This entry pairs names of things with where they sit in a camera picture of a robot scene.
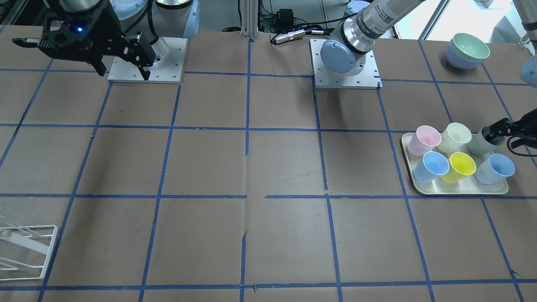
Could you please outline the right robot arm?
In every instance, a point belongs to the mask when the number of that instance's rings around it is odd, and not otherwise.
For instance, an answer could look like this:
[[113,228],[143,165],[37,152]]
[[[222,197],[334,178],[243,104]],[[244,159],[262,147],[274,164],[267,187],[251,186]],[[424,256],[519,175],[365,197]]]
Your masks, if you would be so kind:
[[149,80],[171,57],[165,38],[193,38],[199,29],[197,0],[47,0],[38,38],[14,38],[49,58],[84,62],[105,75],[105,56],[118,57]]

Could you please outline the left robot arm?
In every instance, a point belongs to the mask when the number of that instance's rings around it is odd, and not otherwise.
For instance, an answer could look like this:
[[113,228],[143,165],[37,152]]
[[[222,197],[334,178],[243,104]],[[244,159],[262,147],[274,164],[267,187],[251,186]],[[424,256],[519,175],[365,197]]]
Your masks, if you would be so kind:
[[[407,16],[422,2],[420,0],[374,0],[356,13],[344,17],[322,44],[320,58],[328,70],[346,74],[374,48],[374,44],[388,29]],[[470,69],[490,56],[488,46],[468,33],[457,33],[449,42],[446,57],[458,69]],[[506,136],[508,149],[524,145],[536,147],[536,111],[520,120],[504,118],[490,126],[487,142]]]

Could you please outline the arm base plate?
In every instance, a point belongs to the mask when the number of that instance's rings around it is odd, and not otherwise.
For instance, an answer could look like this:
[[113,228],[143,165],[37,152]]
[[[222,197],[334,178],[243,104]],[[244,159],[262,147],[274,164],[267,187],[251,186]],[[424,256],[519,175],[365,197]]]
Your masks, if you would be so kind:
[[310,52],[316,88],[323,89],[381,89],[383,87],[378,72],[376,57],[371,50],[364,55],[355,67],[345,74],[332,71],[321,59],[324,39],[311,39]]
[[188,39],[161,37],[153,45],[156,60],[149,68],[150,76],[144,80],[138,67],[116,57],[111,65],[108,80],[117,83],[180,84],[182,81]]

